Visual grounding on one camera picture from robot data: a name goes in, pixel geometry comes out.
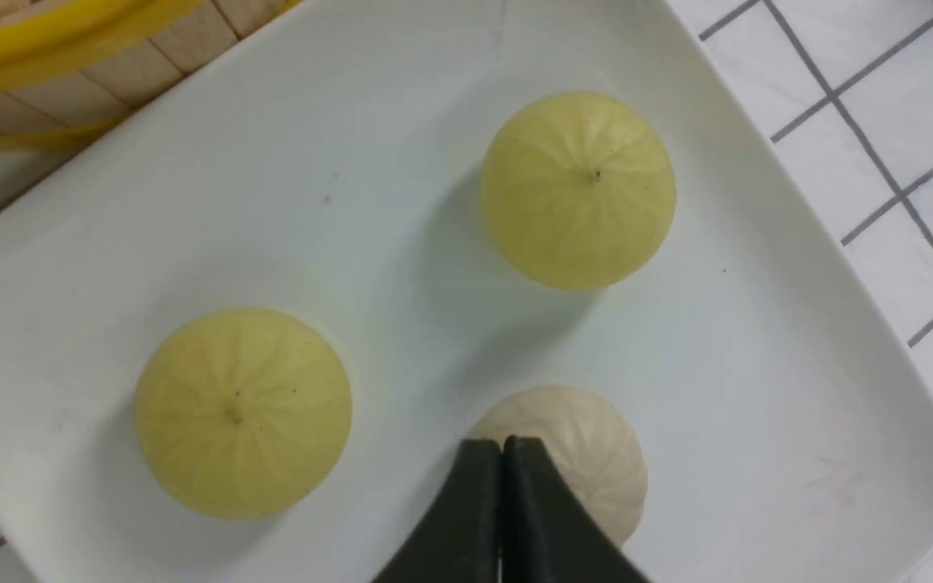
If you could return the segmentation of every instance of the white plate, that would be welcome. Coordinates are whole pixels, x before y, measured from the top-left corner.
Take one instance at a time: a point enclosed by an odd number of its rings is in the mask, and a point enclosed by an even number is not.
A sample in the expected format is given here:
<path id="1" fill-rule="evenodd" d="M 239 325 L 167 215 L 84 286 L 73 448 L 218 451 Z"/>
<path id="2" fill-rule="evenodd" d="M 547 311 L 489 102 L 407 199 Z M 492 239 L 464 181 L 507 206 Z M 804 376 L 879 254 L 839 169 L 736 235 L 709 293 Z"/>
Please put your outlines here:
<path id="1" fill-rule="evenodd" d="M 496 255 L 477 169 L 513 111 L 612 93 L 667 143 L 667 243 L 599 295 Z M 212 309 L 303 315 L 353 369 L 336 470 L 271 521 L 153 483 L 130 400 Z M 933 401 L 660 2 L 311 0 L 0 218 L 0 526 L 54 583 L 366 582 L 456 440 L 560 381 L 633 422 L 625 548 L 658 582 L 893 581 L 933 547 Z"/>

